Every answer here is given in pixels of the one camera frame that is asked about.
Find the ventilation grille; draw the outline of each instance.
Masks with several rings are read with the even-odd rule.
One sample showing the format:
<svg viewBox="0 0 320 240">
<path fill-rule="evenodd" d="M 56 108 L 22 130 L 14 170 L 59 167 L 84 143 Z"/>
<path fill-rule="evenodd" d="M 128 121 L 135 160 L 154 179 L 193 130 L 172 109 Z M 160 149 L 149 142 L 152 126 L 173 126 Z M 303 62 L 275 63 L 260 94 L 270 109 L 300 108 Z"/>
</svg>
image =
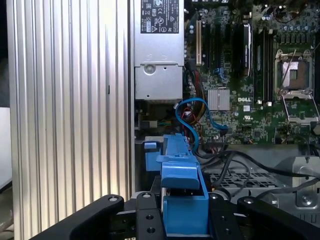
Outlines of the ventilation grille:
<svg viewBox="0 0 320 240">
<path fill-rule="evenodd" d="M 211 179 L 214 181 L 218 179 L 220 173 L 213 173 Z M 240 173 L 230 171 L 225 176 L 221 186 L 226 189 L 241 187 L 248 177 L 247 173 Z M 246 184 L 246 188 L 269 188 L 269 187 L 281 187 L 275 175 L 272 173 L 251 173 L 250 179 Z"/>
</svg>

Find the motherboard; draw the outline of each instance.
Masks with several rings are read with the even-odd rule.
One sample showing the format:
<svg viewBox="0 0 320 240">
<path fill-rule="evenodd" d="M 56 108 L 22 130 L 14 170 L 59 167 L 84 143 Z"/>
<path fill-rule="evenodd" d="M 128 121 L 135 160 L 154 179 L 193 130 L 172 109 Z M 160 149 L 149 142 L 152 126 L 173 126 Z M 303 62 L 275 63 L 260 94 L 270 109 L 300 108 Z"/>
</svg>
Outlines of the motherboard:
<svg viewBox="0 0 320 240">
<path fill-rule="evenodd" d="M 281 144 L 299 135 L 318 142 L 319 5 L 288 8 L 264 4 L 241 12 L 202 2 L 185 24 L 185 60 L 196 59 L 210 114 L 228 126 L 227 137 Z M 205 117 L 199 123 L 204 142 L 219 140 Z"/>
<path fill-rule="evenodd" d="M 159 19 L 164 17 L 154 15 L 154 22 L 148 22 L 151 18 L 146 16 L 141 33 L 147 34 L 149 30 L 152 35 L 154 29 L 163 40 L 165 51 L 159 55 L 161 61 L 156 62 L 163 72 L 154 72 L 162 74 L 163 81 L 145 78 L 142 84 L 136 83 L 136 93 L 137 89 L 141 91 L 149 86 L 148 94 L 138 97 L 143 101 L 136 102 L 136 137 L 183 133 L 194 142 L 195 134 L 177 121 L 175 109 L 181 100 L 197 97 L 207 103 L 211 119 L 218 126 L 227 127 L 223 131 L 214 127 L 203 103 L 184 104 L 178 115 L 197 132 L 196 138 L 203 144 L 319 143 L 320 4 L 317 1 L 185 0 L 184 32 L 179 32 L 183 42 L 166 42 L 171 39 L 169 36 L 173 37 L 172 32 L 157 32 L 167 30 L 163 26 L 170 27 L 170 21 L 179 21 L 176 1 L 160 2 L 166 3 L 160 7 L 175 10 L 174 15 L 169 17 L 168 13 L 165 16 L 168 23 L 161 21 L 162 24 Z M 158 7 L 154 5 L 151 10 L 156 12 Z M 145 13 L 149 11 L 142 9 L 141 14 Z M 168 62 L 166 58 L 180 46 L 184 55 L 183 87 L 182 99 L 176 99 L 181 83 L 176 71 L 168 72 L 167 64 L 175 65 L 175 61 Z M 150 56 L 147 55 L 148 61 L 152 60 Z M 152 64 L 148 65 L 148 78 L 158 67 Z"/>
</svg>

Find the ram slot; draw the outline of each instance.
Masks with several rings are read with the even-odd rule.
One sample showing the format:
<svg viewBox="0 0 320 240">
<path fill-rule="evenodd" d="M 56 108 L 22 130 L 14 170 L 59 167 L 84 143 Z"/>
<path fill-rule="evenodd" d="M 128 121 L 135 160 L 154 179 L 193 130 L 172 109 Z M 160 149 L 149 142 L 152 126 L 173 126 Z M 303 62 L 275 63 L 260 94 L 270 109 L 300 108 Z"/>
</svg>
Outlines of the ram slot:
<svg viewBox="0 0 320 240">
<path fill-rule="evenodd" d="M 221 24 L 214 25 L 214 68 L 221 67 L 222 45 L 221 45 Z"/>
<path fill-rule="evenodd" d="M 254 69 L 255 69 L 255 77 L 253 82 L 254 87 L 254 102 L 262 104 L 262 99 L 264 97 L 264 73 L 263 73 L 263 46 L 264 46 L 264 38 L 263 33 L 254 35 Z"/>
<path fill-rule="evenodd" d="M 201 66 L 202 64 L 202 23 L 200 20 L 196 21 L 196 65 Z"/>
<path fill-rule="evenodd" d="M 266 30 L 263 31 L 263 82 L 264 82 L 264 94 L 263 100 L 265 102 L 273 101 L 274 92 L 274 58 L 273 58 L 273 47 L 274 37 L 272 34 L 268 34 Z"/>
</svg>

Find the regulatory label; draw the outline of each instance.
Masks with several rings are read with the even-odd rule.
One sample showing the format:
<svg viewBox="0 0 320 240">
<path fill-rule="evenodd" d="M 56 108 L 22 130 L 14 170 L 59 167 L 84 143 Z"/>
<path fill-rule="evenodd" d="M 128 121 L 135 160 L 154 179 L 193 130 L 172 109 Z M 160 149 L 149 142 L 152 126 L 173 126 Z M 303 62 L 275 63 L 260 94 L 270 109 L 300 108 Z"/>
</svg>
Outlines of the regulatory label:
<svg viewBox="0 0 320 240">
<path fill-rule="evenodd" d="M 142 34 L 178 34 L 179 0 L 141 0 Z"/>
</svg>

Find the aluminum side panel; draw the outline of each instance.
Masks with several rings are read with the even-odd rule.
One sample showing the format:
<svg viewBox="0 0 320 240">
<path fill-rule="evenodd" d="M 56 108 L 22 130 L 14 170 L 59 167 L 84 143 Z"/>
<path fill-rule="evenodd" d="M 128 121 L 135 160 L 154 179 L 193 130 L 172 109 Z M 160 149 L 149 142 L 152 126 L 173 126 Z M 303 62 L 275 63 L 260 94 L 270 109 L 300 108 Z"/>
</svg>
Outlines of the aluminum side panel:
<svg viewBox="0 0 320 240">
<path fill-rule="evenodd" d="M 127 0 L 8 0 L 14 233 L 131 195 Z"/>
</svg>

